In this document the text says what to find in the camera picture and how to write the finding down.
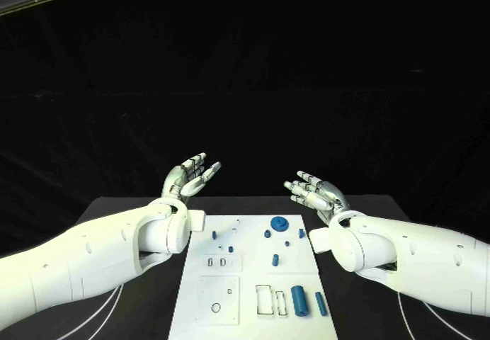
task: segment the white robotic arm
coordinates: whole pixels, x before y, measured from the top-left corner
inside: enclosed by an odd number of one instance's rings
[[[346,271],[447,310],[490,317],[490,246],[453,230],[350,210],[337,188],[298,171],[291,199],[319,210],[329,227],[310,232]]]
[[[0,330],[53,305],[115,289],[179,254],[205,212],[182,200],[196,194],[221,163],[202,174],[205,154],[176,166],[163,197],[146,207],[91,220],[39,247],[0,259]]]

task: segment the blue object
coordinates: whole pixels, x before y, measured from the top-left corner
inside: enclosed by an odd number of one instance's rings
[[[324,299],[321,298],[321,293],[316,292],[314,296],[317,297],[319,302],[319,308],[320,308],[320,314],[324,317],[327,315],[327,308],[324,307]]]
[[[288,229],[288,220],[281,216],[271,219],[271,227],[277,232],[284,232]]]
[[[304,290],[300,285],[295,285],[291,288],[291,296],[293,296],[293,304],[294,304],[294,314],[298,317],[304,317],[308,315],[308,305],[307,299],[304,298]]]
[[[274,257],[272,257],[272,266],[277,267],[278,266],[278,255],[274,254]]]

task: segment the black table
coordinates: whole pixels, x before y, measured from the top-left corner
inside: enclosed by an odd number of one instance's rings
[[[138,208],[154,198],[98,198],[78,223]],[[392,197],[386,195],[347,196],[355,210],[365,214],[408,221]],[[208,215],[301,215],[307,230],[323,227],[316,211],[285,197],[196,197],[190,209]],[[153,267],[144,275],[124,284],[110,320],[94,339],[167,339],[177,301],[186,251]],[[406,339],[396,293],[383,285],[346,272],[330,253],[316,255],[324,295],[334,320],[337,337],[347,339]],[[0,339],[56,339],[65,335],[99,309],[111,292],[65,305],[55,306],[17,322],[0,332]],[[440,322],[424,304],[402,295],[405,317],[417,340],[463,339]],[[88,339],[111,310],[111,303],[91,322],[68,337]],[[490,319],[441,310],[441,317],[474,340],[487,339]]]

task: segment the white board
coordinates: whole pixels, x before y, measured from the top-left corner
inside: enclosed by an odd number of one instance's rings
[[[327,301],[323,317],[314,296],[321,292],[324,297],[324,291],[310,240],[307,235],[298,236],[298,230],[304,230],[301,216],[282,215],[288,220],[284,232],[272,230],[272,217],[208,216],[205,231],[192,233],[170,340],[337,339]],[[265,230],[271,231],[270,238],[264,237]],[[274,254],[278,266],[272,266]],[[294,314],[295,285],[306,292],[306,317]],[[271,299],[268,288],[258,286],[271,287]],[[272,315],[258,314],[259,301],[261,310],[270,310],[272,303]]]

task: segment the cable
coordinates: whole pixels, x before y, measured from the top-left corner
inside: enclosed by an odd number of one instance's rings
[[[56,340],[62,340],[65,339],[68,336],[71,336],[89,322],[89,320],[99,314],[99,311],[104,309],[107,303],[110,303],[111,298],[114,297],[115,291],[117,291],[118,287],[114,289],[112,294],[110,295],[110,298],[107,299],[105,303],[102,304],[102,307],[97,310],[97,312],[92,314],[92,316],[84,321],[84,323],[69,332],[66,333],[61,338],[58,338]]]
[[[468,336],[466,336],[444,320],[444,318],[441,318],[441,316],[435,313],[434,309],[431,308],[431,306],[424,302],[424,305],[427,306],[428,310],[432,312],[432,314],[437,316],[437,318],[442,321],[442,323],[467,339],[467,340],[473,340],[473,338],[470,338]]]
[[[107,318],[105,318],[105,320],[104,320],[102,324],[99,325],[99,328],[98,328],[98,330],[95,330],[95,333],[94,333],[94,335],[89,337],[89,340],[92,340],[92,339],[94,339],[94,336],[95,336],[95,335],[97,335],[97,333],[99,332],[99,329],[104,327],[104,325],[105,325],[105,322],[107,322],[107,320],[110,319],[110,315],[112,314],[112,311],[114,311],[114,308],[115,308],[115,305],[117,305],[117,301],[120,300],[121,291],[123,291],[123,286],[124,286],[124,285],[121,285],[120,293],[117,294],[117,299],[115,299],[114,306],[112,306],[112,308],[111,308],[111,310],[110,310],[110,314],[108,314],[108,316],[107,316]]]
[[[398,294],[398,304],[401,305],[401,293],[396,292],[396,294]],[[411,338],[415,340],[414,334],[411,333],[411,327],[408,326],[408,322],[406,322],[406,319],[405,319],[405,313],[404,313],[404,307],[402,306],[401,306],[401,316],[404,317],[405,326],[406,326],[406,329],[408,329],[408,333],[411,334]]]

